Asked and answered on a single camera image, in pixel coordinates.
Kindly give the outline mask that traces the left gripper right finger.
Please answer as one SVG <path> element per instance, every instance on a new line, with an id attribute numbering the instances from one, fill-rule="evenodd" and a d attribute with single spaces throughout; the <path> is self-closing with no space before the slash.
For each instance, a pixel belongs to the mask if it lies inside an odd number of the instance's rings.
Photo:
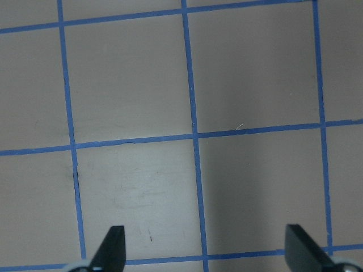
<path id="1" fill-rule="evenodd" d="M 332 259 L 299 224 L 285 227 L 285 262 L 293 272 L 335 271 Z"/>

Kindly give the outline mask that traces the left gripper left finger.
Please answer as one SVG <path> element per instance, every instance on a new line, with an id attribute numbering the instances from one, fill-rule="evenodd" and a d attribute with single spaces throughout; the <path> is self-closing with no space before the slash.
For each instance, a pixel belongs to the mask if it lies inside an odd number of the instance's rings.
<path id="1" fill-rule="evenodd" d="M 125 264 L 124 226 L 112 226 L 90 261 L 89 271 L 122 272 Z"/>

